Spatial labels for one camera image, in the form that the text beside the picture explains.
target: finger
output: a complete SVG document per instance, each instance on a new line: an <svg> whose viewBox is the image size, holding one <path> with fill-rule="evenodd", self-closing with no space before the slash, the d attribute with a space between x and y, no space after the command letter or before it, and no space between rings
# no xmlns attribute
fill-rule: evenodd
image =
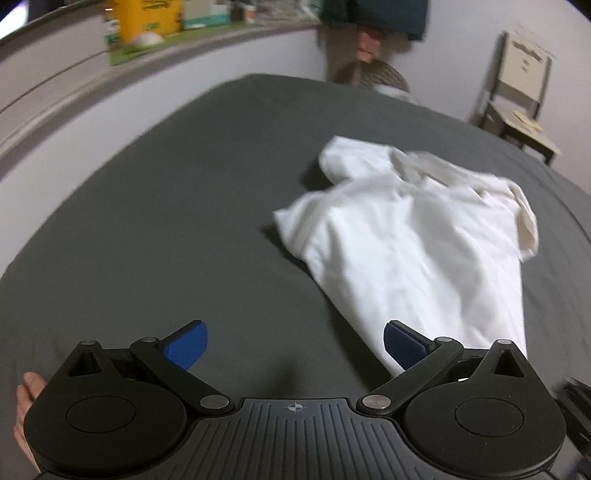
<svg viewBox="0 0 591 480"><path fill-rule="evenodd" d="M27 456L33 467L35 467L35 470L37 470L38 473L41 473L39 467L37 466L37 462L35 461L35 457L33 457L33 453L29 448L29 444L25 440L22 428L15 426L12 431L14 432L14 439L17 441L18 446L21 448L22 452Z"/></svg>
<svg viewBox="0 0 591 480"><path fill-rule="evenodd" d="M25 385L29 389L31 397L35 400L41 393L41 390L45 388L47 382L41 375L36 374L35 372L27 372L22 377L25 381Z"/></svg>
<svg viewBox="0 0 591 480"><path fill-rule="evenodd" d="M27 388L19 385L17 387L17 422L22 424L32 404Z"/></svg>

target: ribbed black surface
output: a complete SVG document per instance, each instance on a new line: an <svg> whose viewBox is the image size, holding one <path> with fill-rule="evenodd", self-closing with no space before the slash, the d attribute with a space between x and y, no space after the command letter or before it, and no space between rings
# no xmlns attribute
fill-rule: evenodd
<svg viewBox="0 0 591 480"><path fill-rule="evenodd" d="M40 480L54 480L48 473ZM129 480L452 480L417 457L389 420L346 400L245 400L200 421L184 445ZM538 473L532 480L550 480Z"/></svg>

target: yellow container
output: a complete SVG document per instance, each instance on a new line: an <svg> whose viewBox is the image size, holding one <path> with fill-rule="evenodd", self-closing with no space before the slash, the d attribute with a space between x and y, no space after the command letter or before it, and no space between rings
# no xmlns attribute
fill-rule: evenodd
<svg viewBox="0 0 591 480"><path fill-rule="evenodd" d="M181 30L183 0L111 0L111 5L123 43L145 32L169 35Z"/></svg>

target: box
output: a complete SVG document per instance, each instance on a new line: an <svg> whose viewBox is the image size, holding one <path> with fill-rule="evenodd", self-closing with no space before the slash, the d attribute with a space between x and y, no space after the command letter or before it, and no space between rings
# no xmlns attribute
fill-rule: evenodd
<svg viewBox="0 0 591 480"><path fill-rule="evenodd" d="M185 28L214 27L226 23L230 23L230 5L227 0L184 0Z"/></svg>
<svg viewBox="0 0 591 480"><path fill-rule="evenodd" d="M111 0L111 4L123 43L144 32L169 35L181 30L183 0Z"/></svg>

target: round black disc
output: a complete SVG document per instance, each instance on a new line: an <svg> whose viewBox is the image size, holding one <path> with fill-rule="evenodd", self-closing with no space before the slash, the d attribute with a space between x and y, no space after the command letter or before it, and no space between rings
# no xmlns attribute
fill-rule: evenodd
<svg viewBox="0 0 591 480"><path fill-rule="evenodd" d="M121 382L114 395L100 382L85 381L92 387L39 397L25 435L44 466L77 476L116 475L152 463L176 445L186 425L183 403L156 385Z"/></svg>
<svg viewBox="0 0 591 480"><path fill-rule="evenodd" d="M564 420L542 398L503 377L453 382L413 399L403 428L410 442L443 470L472 478L522 478L552 463L564 441Z"/></svg>

